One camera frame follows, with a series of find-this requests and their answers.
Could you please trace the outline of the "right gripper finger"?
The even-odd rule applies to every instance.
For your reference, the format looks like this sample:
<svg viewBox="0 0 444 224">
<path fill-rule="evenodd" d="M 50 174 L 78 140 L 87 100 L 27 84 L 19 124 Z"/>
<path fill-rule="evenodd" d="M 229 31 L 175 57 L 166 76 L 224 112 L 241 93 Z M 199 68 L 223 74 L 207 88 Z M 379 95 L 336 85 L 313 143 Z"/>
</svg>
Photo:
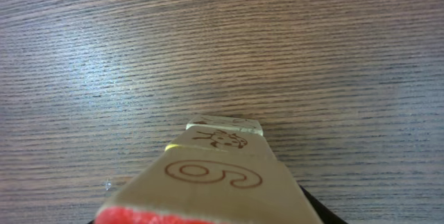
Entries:
<svg viewBox="0 0 444 224">
<path fill-rule="evenodd" d="M 300 186 L 300 188 L 324 224 L 348 224 L 312 196 L 304 187 Z"/>
</svg>

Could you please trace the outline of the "yellow ladybug block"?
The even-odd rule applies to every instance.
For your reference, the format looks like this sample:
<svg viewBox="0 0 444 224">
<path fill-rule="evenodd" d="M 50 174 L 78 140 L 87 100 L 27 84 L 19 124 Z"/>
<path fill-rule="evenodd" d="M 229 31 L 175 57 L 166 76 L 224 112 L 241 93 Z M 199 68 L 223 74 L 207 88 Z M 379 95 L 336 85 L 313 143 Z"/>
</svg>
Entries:
<svg viewBox="0 0 444 224">
<path fill-rule="evenodd" d="M 171 141 L 165 150 L 177 147 L 200 148 L 276 159 L 263 136 L 222 128 L 192 126 Z"/>
</svg>

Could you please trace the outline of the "green O block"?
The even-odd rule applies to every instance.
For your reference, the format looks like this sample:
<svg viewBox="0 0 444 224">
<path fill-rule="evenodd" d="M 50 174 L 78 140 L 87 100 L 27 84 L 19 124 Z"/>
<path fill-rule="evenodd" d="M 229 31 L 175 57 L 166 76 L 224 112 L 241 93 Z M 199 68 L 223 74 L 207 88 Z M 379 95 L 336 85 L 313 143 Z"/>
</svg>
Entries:
<svg viewBox="0 0 444 224">
<path fill-rule="evenodd" d="M 261 136 L 264 135 L 264 131 L 260 123 L 254 119 L 198 115 L 187 123 L 186 129 L 189 129 L 193 126 L 203 126 L 208 128 L 219 128 L 238 132 L 248 132 Z"/>
</svg>

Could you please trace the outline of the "red I block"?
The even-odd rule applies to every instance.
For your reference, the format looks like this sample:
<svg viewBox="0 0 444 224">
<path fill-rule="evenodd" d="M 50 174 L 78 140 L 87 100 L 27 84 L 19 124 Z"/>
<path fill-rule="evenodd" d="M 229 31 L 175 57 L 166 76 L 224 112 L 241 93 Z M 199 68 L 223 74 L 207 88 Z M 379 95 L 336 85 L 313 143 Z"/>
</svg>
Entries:
<svg viewBox="0 0 444 224">
<path fill-rule="evenodd" d="M 275 159 L 170 148 L 110 196 L 96 223 L 176 217 L 209 223 L 299 224 L 321 219 L 288 168 Z"/>
</svg>

